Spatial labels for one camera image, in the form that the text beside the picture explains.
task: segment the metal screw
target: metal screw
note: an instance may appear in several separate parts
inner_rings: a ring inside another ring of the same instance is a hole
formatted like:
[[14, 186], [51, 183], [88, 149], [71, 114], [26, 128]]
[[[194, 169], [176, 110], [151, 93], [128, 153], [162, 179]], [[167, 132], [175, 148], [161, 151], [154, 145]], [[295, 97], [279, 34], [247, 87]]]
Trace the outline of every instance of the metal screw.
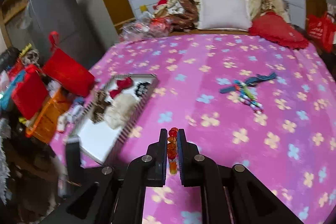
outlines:
[[149, 162], [149, 161], [151, 161], [153, 158], [152, 158], [152, 156], [150, 156], [150, 155], [145, 155], [145, 156], [142, 156], [142, 161], [143, 162]]
[[235, 170], [236, 170], [237, 172], [244, 172], [245, 167], [244, 167], [243, 165], [241, 165], [241, 164], [236, 164], [236, 165], [235, 165]]
[[112, 172], [112, 168], [109, 167], [109, 166], [105, 166], [103, 167], [103, 169], [101, 170], [101, 172], [104, 174], [104, 175], [108, 175]]
[[203, 161], [205, 159], [205, 157], [203, 155], [198, 154], [194, 157], [194, 159], [195, 159], [195, 161]]

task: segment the white pillow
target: white pillow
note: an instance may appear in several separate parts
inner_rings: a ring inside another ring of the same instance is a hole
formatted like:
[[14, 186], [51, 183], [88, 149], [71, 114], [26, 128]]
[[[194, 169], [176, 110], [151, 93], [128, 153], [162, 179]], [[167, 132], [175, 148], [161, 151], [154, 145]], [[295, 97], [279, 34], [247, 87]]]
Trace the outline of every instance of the white pillow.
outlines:
[[248, 31], [250, 0], [199, 0], [199, 30]]

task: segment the refrigerator door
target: refrigerator door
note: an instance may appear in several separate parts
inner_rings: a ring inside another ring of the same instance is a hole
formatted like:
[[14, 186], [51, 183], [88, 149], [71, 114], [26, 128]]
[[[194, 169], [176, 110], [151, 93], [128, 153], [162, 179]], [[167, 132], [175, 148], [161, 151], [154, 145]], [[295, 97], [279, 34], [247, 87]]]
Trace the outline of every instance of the refrigerator door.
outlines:
[[59, 34], [58, 47], [87, 69], [103, 56], [102, 46], [94, 40], [76, 0], [30, 0], [30, 4], [30, 15], [42, 33], [32, 34], [32, 39], [43, 61], [52, 54], [47, 50], [51, 31]]

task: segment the orange plastic basket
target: orange plastic basket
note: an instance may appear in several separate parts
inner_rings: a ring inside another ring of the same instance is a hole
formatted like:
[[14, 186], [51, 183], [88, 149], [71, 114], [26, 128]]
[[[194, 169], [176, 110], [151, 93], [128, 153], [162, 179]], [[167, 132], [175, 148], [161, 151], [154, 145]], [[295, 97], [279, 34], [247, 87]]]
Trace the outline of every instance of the orange plastic basket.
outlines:
[[58, 117], [66, 112], [70, 106], [71, 102], [59, 89], [55, 96], [44, 105], [34, 124], [26, 128], [26, 137], [34, 136], [44, 143], [49, 143], [55, 134]]

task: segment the bedsheet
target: bedsheet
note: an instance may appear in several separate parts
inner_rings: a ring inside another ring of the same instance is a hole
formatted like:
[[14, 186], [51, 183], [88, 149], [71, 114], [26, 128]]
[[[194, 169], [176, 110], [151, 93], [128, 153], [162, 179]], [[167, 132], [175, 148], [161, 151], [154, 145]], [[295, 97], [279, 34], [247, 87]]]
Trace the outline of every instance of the bedsheet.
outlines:
[[[251, 88], [262, 115], [237, 92], [218, 92], [235, 79], [273, 71], [277, 79]], [[184, 128], [201, 154], [246, 166], [304, 223], [322, 223], [335, 206], [336, 86], [313, 45], [293, 51], [247, 35], [166, 37], [113, 46], [91, 72], [101, 83], [117, 73], [155, 73], [160, 80], [122, 160], [144, 155], [161, 128]], [[62, 159], [59, 136], [51, 146]], [[147, 188], [143, 223], [201, 224], [199, 188], [184, 188], [167, 172], [163, 188]]]

